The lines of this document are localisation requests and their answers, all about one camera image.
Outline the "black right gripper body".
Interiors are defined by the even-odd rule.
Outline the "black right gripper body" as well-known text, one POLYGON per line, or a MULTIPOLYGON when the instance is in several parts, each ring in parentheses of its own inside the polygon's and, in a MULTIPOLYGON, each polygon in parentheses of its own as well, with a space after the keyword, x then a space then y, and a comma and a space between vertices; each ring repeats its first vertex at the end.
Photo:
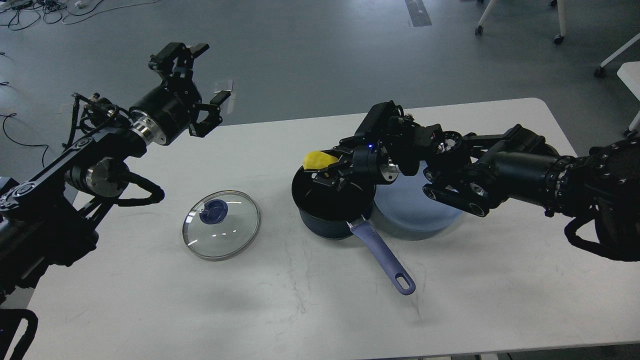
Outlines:
POLYGON ((384 146, 359 145, 340 157, 340 176, 354 183, 393 183, 401 171, 384 146))

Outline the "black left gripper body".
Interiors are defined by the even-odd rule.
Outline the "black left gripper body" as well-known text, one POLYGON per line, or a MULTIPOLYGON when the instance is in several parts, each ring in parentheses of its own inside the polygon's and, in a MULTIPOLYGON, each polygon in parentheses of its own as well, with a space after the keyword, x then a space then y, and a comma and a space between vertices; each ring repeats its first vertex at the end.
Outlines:
POLYGON ((206 124, 198 123, 202 97, 192 80, 166 80, 130 109, 131 130, 146 145, 169 146, 185 130, 190 136, 206 136, 206 124))

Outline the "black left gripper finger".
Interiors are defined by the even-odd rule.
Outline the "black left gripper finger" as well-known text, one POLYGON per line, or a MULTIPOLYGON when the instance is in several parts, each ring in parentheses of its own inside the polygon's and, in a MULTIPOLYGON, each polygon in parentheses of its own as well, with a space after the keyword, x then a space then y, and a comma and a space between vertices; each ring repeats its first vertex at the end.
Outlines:
POLYGON ((196 89, 193 80, 195 59, 209 49, 207 43, 189 46, 182 42, 170 42, 157 54, 150 55, 148 68, 161 79, 155 89, 196 89))
POLYGON ((232 91, 220 90, 209 103, 195 102, 189 108, 189 135, 192 137, 204 138, 216 127, 221 125, 222 105, 231 97, 232 91))

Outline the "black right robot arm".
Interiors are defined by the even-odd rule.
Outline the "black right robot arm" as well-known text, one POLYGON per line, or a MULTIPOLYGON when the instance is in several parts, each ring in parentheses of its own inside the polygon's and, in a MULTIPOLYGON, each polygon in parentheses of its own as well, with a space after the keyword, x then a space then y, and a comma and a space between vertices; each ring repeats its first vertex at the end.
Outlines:
POLYGON ((425 162, 430 199, 485 217, 508 199, 563 214, 574 247, 613 261, 640 259, 640 145, 626 137, 589 155, 560 155, 543 136, 514 125, 480 136, 422 126, 389 100, 375 104, 354 135, 330 150, 308 153, 302 168, 314 182, 341 191, 362 181, 390 184, 425 162))

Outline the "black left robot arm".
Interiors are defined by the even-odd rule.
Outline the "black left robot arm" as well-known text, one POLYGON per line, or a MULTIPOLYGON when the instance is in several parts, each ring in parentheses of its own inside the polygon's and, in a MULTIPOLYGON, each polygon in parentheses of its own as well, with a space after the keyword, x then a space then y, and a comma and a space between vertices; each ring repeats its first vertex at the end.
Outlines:
POLYGON ((161 83, 130 109, 98 93, 74 93, 71 132, 60 157, 18 182, 1 178, 1 301, 16 289, 34 289, 48 267, 70 267, 98 244, 98 225, 112 207, 161 202, 163 189, 130 170, 148 146, 169 146, 183 132, 203 138, 219 126, 229 90, 204 102, 194 63, 210 46, 168 43, 148 67, 161 83))

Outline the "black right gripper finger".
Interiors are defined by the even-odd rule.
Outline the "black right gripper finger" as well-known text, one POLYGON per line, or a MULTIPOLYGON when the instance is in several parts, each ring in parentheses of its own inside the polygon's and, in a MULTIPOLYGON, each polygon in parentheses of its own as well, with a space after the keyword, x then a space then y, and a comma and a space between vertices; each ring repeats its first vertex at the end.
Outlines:
POLYGON ((313 171, 311 180, 316 184, 331 189, 335 192, 342 192, 351 182, 340 176, 340 173, 331 173, 328 171, 313 171))
POLYGON ((353 169, 349 159, 340 160, 329 153, 307 153, 303 159, 306 173, 345 173, 353 169))

